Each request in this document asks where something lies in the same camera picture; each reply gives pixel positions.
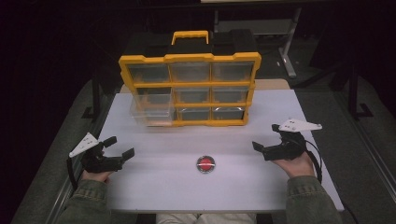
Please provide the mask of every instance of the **sleeve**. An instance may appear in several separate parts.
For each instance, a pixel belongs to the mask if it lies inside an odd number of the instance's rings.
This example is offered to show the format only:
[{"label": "sleeve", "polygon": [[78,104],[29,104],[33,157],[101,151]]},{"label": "sleeve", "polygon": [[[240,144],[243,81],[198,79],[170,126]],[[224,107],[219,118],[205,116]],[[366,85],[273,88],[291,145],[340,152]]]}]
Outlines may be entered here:
[{"label": "sleeve", "polygon": [[106,183],[94,180],[80,181],[78,189],[67,202],[57,223],[110,223],[106,191]]},{"label": "sleeve", "polygon": [[342,223],[332,198],[314,176],[297,176],[288,181],[286,216],[289,224]]}]

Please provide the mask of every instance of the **white tabletop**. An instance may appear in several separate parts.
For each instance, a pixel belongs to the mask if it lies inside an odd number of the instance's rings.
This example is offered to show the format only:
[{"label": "white tabletop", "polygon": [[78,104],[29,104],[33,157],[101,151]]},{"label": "white tabletop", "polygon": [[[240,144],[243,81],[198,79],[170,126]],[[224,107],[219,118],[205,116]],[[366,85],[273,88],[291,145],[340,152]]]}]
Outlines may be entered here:
[{"label": "white tabletop", "polygon": [[[255,91],[246,126],[144,127],[129,115],[132,95],[119,93],[108,113],[100,140],[117,136],[105,149],[108,157],[134,147],[135,156],[110,177],[108,204],[116,210],[159,213],[236,213],[284,210],[288,177],[265,161],[252,141],[266,147],[280,144],[272,124],[289,118],[305,120],[294,91]],[[315,144],[311,132],[302,132]],[[202,174],[196,168],[201,156],[216,161]],[[323,164],[322,186],[338,210],[339,196]]]}]

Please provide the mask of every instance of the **human hand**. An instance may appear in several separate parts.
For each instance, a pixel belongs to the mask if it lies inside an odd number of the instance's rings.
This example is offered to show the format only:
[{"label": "human hand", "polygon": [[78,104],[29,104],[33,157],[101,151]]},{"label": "human hand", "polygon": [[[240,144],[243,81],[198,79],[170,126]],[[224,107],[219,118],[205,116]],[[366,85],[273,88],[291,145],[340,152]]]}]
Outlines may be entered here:
[{"label": "human hand", "polygon": [[306,152],[292,161],[278,160],[273,163],[280,166],[290,178],[299,175],[315,176],[313,162]]},{"label": "human hand", "polygon": [[89,180],[96,180],[100,182],[107,182],[108,177],[113,174],[113,172],[102,172],[102,173],[88,173],[86,170],[82,172],[81,179],[89,179]]}]

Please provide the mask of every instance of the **pants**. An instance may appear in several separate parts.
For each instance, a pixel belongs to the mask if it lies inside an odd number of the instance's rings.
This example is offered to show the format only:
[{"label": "pants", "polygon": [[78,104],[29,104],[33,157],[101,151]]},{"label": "pants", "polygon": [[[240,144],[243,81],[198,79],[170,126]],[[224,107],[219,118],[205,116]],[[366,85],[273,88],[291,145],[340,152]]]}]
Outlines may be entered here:
[{"label": "pants", "polygon": [[157,214],[157,224],[256,224],[256,214]]}]

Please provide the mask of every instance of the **metal stand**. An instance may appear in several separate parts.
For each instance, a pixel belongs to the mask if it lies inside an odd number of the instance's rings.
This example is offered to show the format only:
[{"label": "metal stand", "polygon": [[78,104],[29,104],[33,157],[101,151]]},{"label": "metal stand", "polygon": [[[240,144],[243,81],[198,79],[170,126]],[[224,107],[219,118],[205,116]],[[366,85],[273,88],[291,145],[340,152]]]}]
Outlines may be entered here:
[{"label": "metal stand", "polygon": [[291,78],[297,77],[293,65],[288,56],[289,48],[291,45],[291,40],[293,39],[295,29],[297,27],[298,19],[300,17],[301,8],[297,8],[294,12],[293,20],[291,21],[290,28],[289,28],[289,36],[286,44],[283,48],[279,48],[280,57],[282,58],[282,63],[285,65],[286,71],[288,72],[288,76]]},{"label": "metal stand", "polygon": [[352,71],[349,75],[349,96],[348,96],[348,111],[355,120],[361,117],[372,117],[373,113],[366,104],[360,104],[362,112],[358,112],[358,74],[355,71],[355,66],[352,65]]},{"label": "metal stand", "polygon": [[85,109],[83,119],[92,119],[95,122],[100,113],[100,86],[96,71],[92,76],[92,106]]}]

